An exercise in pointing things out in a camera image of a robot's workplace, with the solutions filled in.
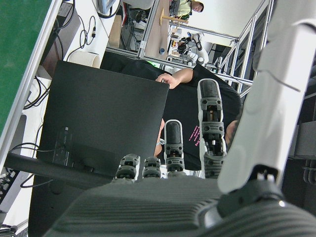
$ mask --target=white wall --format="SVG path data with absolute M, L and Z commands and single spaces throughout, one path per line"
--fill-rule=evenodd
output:
M 262 0 L 200 0 L 203 12 L 193 12 L 189 25 L 239 37 Z M 208 42 L 229 46 L 230 39 L 208 35 Z

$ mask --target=wooden stand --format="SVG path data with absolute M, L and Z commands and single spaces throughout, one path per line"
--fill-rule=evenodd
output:
M 170 16 L 165 16 L 165 15 L 164 15 L 164 8 L 162 9 L 161 15 L 160 15 L 160 20 L 159 20 L 159 24 L 160 24 L 160 25 L 161 25 L 161 23 L 162 23 L 162 19 L 168 19 L 168 20 L 170 20 L 170 21 L 177 21 L 177 22 L 179 22 L 179 24 L 180 24 L 180 22 L 181 22 L 181 23 L 185 23 L 185 24 L 188 24 L 188 23 L 189 23 L 188 21 L 185 21 L 185 20 L 181 20 L 181 19 L 178 19 L 178 18 L 170 17 Z

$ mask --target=human hand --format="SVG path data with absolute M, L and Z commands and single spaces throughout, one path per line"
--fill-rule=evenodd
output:
M 232 121 L 226 128 L 225 141 L 228 146 L 230 146 L 233 141 L 236 128 L 237 128 L 237 122 L 238 120 Z
M 180 80 L 174 78 L 173 76 L 169 75 L 168 73 L 161 74 L 156 81 L 164 82 L 170 85 L 170 89 L 174 89 L 178 84 L 180 84 Z

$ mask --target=human arm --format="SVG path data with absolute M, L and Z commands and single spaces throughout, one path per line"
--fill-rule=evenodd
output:
M 170 89 L 174 89 L 180 83 L 188 83 L 192 80 L 193 77 L 193 70 L 190 68 L 183 68 L 172 76 L 164 73 L 158 76 L 156 81 L 165 82 L 170 85 Z
M 161 144 L 159 144 L 160 142 L 160 136 L 161 136 L 161 131 L 164 128 L 164 120 L 161 120 L 161 124 L 160 124 L 160 129 L 159 129 L 159 134 L 158 134 L 158 138 L 157 138 L 157 145 L 155 148 L 155 152 L 154 152 L 154 156 L 157 157 L 159 155 L 159 153 L 162 151 L 162 146 Z

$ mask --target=green surface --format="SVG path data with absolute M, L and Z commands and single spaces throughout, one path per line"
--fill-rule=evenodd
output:
M 12 107 L 51 0 L 0 0 L 0 132 Z

